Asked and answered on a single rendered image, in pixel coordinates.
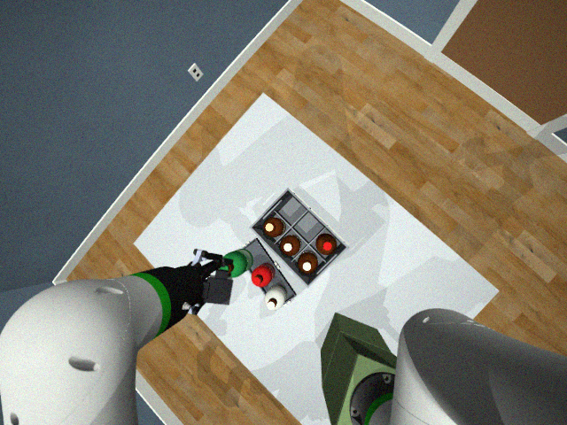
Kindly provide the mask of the green bottle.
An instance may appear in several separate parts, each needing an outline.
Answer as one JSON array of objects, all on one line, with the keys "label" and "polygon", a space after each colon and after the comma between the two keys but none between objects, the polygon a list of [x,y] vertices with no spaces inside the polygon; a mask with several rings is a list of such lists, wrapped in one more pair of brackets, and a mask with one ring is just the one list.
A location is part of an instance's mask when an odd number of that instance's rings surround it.
[{"label": "green bottle", "polygon": [[253,264],[253,256],[252,254],[246,249],[238,249],[235,251],[231,251],[223,256],[226,259],[234,259],[233,263],[219,268],[223,270],[229,270],[231,273],[232,278],[236,278],[241,274],[245,273],[252,267]]}]

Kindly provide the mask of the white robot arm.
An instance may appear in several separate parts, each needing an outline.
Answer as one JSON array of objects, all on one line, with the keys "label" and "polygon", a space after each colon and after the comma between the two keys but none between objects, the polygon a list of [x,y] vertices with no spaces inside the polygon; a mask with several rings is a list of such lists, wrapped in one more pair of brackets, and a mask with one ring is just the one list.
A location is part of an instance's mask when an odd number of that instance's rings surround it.
[{"label": "white robot arm", "polygon": [[[191,302],[190,283],[173,267],[62,282],[30,298],[0,335],[4,425],[139,425],[137,353]],[[350,417],[353,425],[567,425],[567,357],[453,310],[423,310],[400,332],[395,375],[364,377]]]}]

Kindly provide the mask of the brown glass bottle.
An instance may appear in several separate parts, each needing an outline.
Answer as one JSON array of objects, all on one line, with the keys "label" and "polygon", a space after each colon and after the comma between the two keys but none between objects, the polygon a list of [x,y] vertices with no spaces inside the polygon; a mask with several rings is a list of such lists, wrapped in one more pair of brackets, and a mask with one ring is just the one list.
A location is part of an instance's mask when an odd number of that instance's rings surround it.
[{"label": "brown glass bottle", "polygon": [[269,237],[278,237],[285,232],[286,225],[282,219],[271,217],[264,222],[263,230]]},{"label": "brown glass bottle", "polygon": [[297,264],[298,264],[299,270],[302,273],[312,274],[316,270],[316,268],[318,267],[318,258],[313,251],[303,251],[299,255]]},{"label": "brown glass bottle", "polygon": [[283,254],[293,256],[299,252],[301,240],[296,235],[285,236],[280,242],[280,249]]},{"label": "brown glass bottle", "polygon": [[[316,249],[323,255],[331,255],[337,249],[337,241],[330,234],[320,234],[315,241]],[[332,248],[331,248],[332,247]]]}]

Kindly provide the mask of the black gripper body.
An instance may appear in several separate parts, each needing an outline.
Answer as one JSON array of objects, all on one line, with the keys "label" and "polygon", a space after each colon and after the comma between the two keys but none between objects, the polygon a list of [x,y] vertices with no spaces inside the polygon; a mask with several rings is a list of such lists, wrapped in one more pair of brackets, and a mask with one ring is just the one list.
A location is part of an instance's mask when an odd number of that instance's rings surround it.
[{"label": "black gripper body", "polygon": [[203,295],[204,284],[200,275],[206,271],[199,262],[197,262],[194,266],[191,266],[192,262],[193,261],[191,261],[187,266],[176,268],[185,275],[190,283],[192,290],[191,307],[193,307]]}]

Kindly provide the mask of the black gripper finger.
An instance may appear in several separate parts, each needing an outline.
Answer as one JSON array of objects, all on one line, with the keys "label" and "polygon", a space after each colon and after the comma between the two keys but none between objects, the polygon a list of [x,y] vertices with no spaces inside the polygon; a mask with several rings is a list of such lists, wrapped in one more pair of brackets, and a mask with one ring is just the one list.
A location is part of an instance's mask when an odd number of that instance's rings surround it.
[{"label": "black gripper finger", "polygon": [[[231,273],[228,274],[228,277],[231,277]],[[190,310],[188,313],[197,315],[201,307],[204,305],[204,299],[201,298]]]},{"label": "black gripper finger", "polygon": [[[224,258],[223,255],[221,254],[209,253],[208,251],[203,251],[199,249],[195,249],[193,251],[193,254],[195,255],[195,259],[193,260],[191,266],[194,266],[197,262],[200,263],[203,260],[207,260],[207,259],[212,260],[202,266],[206,270],[203,274],[200,275],[202,279],[206,279],[207,277],[209,277],[211,273],[216,271],[217,268],[225,267],[233,263],[234,261],[234,259]],[[215,254],[215,255],[210,255],[210,254]]]}]

